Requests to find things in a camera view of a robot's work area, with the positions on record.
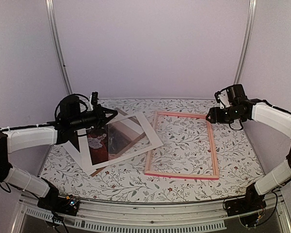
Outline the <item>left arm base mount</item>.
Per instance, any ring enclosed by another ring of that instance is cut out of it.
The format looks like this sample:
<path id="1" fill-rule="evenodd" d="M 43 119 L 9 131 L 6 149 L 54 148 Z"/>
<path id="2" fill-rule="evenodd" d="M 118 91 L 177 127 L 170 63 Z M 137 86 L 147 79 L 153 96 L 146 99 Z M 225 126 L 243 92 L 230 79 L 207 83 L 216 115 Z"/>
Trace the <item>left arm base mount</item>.
<path id="1" fill-rule="evenodd" d="M 76 216 L 80 207 L 80 199 L 73 195 L 65 197 L 46 195 L 39 199 L 37 207 L 55 213 Z"/>

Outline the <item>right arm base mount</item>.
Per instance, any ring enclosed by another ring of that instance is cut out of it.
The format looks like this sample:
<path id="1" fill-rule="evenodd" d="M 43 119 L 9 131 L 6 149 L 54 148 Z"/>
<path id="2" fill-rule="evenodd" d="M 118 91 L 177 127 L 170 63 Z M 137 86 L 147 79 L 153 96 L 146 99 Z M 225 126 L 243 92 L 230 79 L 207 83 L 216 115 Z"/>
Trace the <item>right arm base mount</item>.
<path id="1" fill-rule="evenodd" d="M 246 214 L 264 208 L 266 208 L 266 202 L 263 198 L 253 202 L 248 202 L 246 198 L 236 198 L 223 201 L 223 209 L 226 211 L 227 216 Z"/>

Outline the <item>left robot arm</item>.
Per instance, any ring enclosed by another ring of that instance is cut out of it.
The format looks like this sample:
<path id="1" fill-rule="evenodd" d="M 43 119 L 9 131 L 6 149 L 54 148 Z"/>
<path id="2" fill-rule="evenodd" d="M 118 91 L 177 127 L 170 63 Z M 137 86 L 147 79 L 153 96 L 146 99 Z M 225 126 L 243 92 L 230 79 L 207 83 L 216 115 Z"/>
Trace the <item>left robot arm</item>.
<path id="1" fill-rule="evenodd" d="M 45 124 L 19 127 L 0 127 L 0 184 L 31 193 L 38 199 L 41 207 L 57 211 L 62 207 L 76 207 L 72 195 L 59 196 L 59 190 L 49 181 L 38 178 L 29 172 L 13 166 L 9 155 L 29 148 L 52 146 L 67 143 L 77 137 L 82 129 L 101 129 L 118 114 L 116 110 L 103 107 L 98 103 L 98 93 L 88 98 L 82 94 L 64 97 L 56 106 L 54 120 Z"/>

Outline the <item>clear acrylic sheet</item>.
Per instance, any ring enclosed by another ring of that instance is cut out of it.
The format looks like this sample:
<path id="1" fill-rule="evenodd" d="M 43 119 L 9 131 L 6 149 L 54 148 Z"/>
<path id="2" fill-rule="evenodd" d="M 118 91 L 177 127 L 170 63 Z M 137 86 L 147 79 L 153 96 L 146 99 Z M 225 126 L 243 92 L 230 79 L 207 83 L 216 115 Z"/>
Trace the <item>clear acrylic sheet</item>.
<path id="1" fill-rule="evenodd" d="M 109 160 L 127 153 L 146 135 L 135 116 L 108 124 L 108 133 Z"/>

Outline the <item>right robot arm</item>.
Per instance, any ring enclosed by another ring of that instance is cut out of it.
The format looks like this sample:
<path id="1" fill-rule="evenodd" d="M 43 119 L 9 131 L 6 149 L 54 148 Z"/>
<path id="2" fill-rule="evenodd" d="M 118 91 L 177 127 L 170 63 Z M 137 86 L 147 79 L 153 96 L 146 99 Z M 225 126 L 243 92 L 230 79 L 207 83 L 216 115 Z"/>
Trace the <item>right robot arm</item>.
<path id="1" fill-rule="evenodd" d="M 280 164 L 248 185 L 242 198 L 224 203 L 230 216 L 264 208 L 266 194 L 291 182 L 291 112 L 265 99 L 248 98 L 241 84 L 223 88 L 214 97 L 218 106 L 209 109 L 206 116 L 209 123 L 231 126 L 238 121 L 241 126 L 247 121 L 253 121 L 289 140 L 285 144 L 288 148 L 284 150 L 287 155 Z"/>

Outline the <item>white mat board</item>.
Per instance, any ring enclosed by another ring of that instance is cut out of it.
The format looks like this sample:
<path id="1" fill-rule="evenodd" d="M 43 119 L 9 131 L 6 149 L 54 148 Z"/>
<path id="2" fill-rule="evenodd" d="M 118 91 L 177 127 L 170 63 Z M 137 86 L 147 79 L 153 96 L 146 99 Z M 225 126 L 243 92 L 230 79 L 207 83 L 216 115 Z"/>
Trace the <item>white mat board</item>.
<path id="1" fill-rule="evenodd" d="M 146 133 L 146 137 L 141 139 L 133 148 L 138 149 L 138 155 L 149 152 L 153 149 L 159 148 L 162 146 L 162 141 L 159 139 L 158 135 L 155 133 L 153 127 L 146 119 L 145 115 L 142 113 L 133 114 L 138 117 L 139 122 L 141 123 L 144 132 Z"/>

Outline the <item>pink wooden picture frame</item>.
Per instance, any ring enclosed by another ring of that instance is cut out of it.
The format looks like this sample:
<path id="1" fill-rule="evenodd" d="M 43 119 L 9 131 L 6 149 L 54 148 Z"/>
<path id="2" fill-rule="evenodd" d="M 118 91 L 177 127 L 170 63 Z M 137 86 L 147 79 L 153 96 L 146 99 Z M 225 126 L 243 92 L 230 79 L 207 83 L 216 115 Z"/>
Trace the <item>pink wooden picture frame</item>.
<path id="1" fill-rule="evenodd" d="M 196 119 L 206 119 L 206 115 L 203 114 L 191 114 L 191 113 L 180 113 L 180 112 L 156 112 L 155 119 L 153 120 L 153 127 L 156 129 L 158 125 L 158 116 L 171 116 L 171 117 L 188 117 L 188 118 L 196 118 Z M 146 164 L 144 174 L 147 176 L 156 176 L 156 177 L 164 177 L 164 178 L 174 178 L 174 179 L 189 179 L 189 180 L 218 180 L 219 179 L 219 167 L 218 160 L 216 154 L 216 147 L 213 137 L 213 130 L 211 124 L 206 121 L 209 143 L 210 143 L 210 153 L 211 153 L 211 161 L 212 161 L 212 175 L 197 175 L 197 174 L 184 174 L 184 173 L 168 173 L 168 172 L 158 172 L 151 170 L 151 160 L 152 160 L 152 152 L 151 150 L 147 153 Z"/>

